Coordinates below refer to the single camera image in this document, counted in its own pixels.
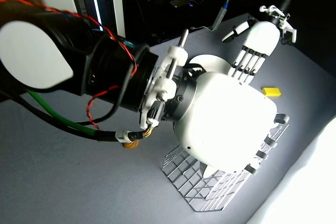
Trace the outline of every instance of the yellow block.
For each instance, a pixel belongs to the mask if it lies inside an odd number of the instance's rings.
[[[275,87],[266,87],[261,89],[263,94],[267,97],[279,97],[281,96],[281,91],[279,88]]]

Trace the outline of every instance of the gray table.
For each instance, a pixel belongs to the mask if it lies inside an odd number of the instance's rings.
[[[232,61],[244,36],[230,44],[220,39],[246,18],[228,20],[214,33],[190,34],[189,56],[214,54]],[[152,51],[164,56],[177,41]],[[278,45],[251,85],[279,87],[283,95],[275,102],[279,112],[290,115],[291,125],[229,207],[210,213],[193,212],[160,170],[164,155],[178,144],[171,123],[161,123],[150,139],[126,150],[68,135],[12,101],[1,103],[0,223],[245,223],[336,114],[336,81],[294,47]],[[72,120],[86,118],[88,96],[58,91],[43,97]],[[100,116],[110,106],[97,101],[92,112]],[[136,130],[138,115],[120,109],[101,128]]]

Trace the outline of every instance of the red wire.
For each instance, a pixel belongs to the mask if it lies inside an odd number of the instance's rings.
[[[116,89],[116,88],[118,88],[118,87],[119,87],[118,85],[111,86],[111,87],[109,87],[107,90],[102,91],[102,92],[100,92],[100,93],[98,93],[98,94],[93,95],[92,98],[90,99],[90,101],[88,102],[88,105],[87,105],[87,107],[86,107],[86,115],[87,115],[88,118],[89,118],[89,122],[90,122],[96,129],[98,129],[98,130],[99,130],[99,127],[98,127],[97,123],[95,123],[95,122],[93,121],[92,114],[90,113],[90,108],[91,108],[92,105],[93,105],[93,101],[95,100],[95,98],[101,97],[102,95],[105,95],[105,94],[107,94],[108,92],[110,92],[111,90]]]
[[[42,3],[37,3],[37,4],[35,4],[35,3],[29,2],[29,1],[26,1],[26,0],[10,0],[10,1],[16,1],[16,2],[25,4],[25,5],[28,5],[28,6],[38,5],[38,6],[43,7],[44,9],[49,10],[49,11],[54,12],[54,13],[62,13],[62,12],[63,12],[63,13],[71,14],[71,15],[73,15],[73,16],[75,16],[75,17],[78,17],[78,18],[87,18],[88,20],[90,20],[91,22],[93,22],[96,26],[98,26],[98,27],[102,27],[102,28],[109,34],[109,36],[111,37],[111,39],[114,40],[114,41],[117,41],[118,44],[122,47],[122,49],[124,49],[124,51],[127,53],[127,55],[131,58],[131,60],[132,60],[132,62],[133,62],[133,64],[134,64],[134,68],[133,68],[133,71],[132,71],[132,73],[131,73],[131,76],[133,76],[133,75],[137,72],[137,70],[138,70],[137,63],[135,62],[135,58],[133,57],[133,55],[131,54],[131,52],[129,51],[129,49],[125,46],[125,44],[124,44],[123,42],[121,42],[121,41],[119,41],[119,40],[116,39],[116,37],[113,35],[113,33],[111,32],[111,30],[110,30],[109,28],[102,26],[102,25],[101,25],[98,21],[96,21],[94,18],[92,18],[92,17],[90,17],[90,16],[88,16],[88,15],[81,16],[81,15],[79,15],[78,13],[74,13],[74,12],[71,12],[71,11],[69,11],[69,10],[62,10],[62,11],[59,11],[59,10],[57,10],[57,9],[54,9],[54,8],[52,8],[52,7],[49,7],[49,6],[44,5],[44,4],[42,4]],[[1,2],[1,3],[6,3],[6,2],[8,2],[8,0],[0,0],[0,2]],[[91,100],[88,102],[88,105],[87,105],[87,107],[86,107],[87,116],[88,116],[88,118],[89,118],[89,121],[92,123],[92,125],[93,125],[95,128],[99,129],[98,125],[93,121],[92,114],[90,113],[90,108],[91,108],[92,105],[93,105],[93,101],[94,101],[94,99],[95,99],[95,98],[98,98],[98,97],[100,97],[100,96],[102,96],[102,95],[105,95],[105,94],[107,94],[108,92],[110,92],[111,90],[116,89],[116,88],[118,88],[118,87],[119,87],[119,86],[117,86],[117,85],[111,86],[111,87],[109,87],[107,90],[104,90],[104,91],[102,91],[102,92],[99,92],[99,93],[93,95],[92,98],[91,98]]]

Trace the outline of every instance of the metal wire basket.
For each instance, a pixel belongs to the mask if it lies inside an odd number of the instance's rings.
[[[259,163],[267,159],[288,126],[288,123],[279,124],[271,130],[256,154]],[[217,170],[203,178],[200,162],[180,146],[165,156],[162,171],[197,212],[224,210],[247,179],[257,173],[257,169],[247,165],[244,170],[231,174]]]

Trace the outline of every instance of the yellow object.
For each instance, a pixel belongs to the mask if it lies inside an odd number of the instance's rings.
[[[122,145],[127,149],[134,149],[139,145],[139,140],[135,140],[133,143],[123,143]]]
[[[263,94],[267,97],[279,97],[281,96],[281,91],[279,88],[275,87],[267,87],[267,88],[262,88],[261,89]]]

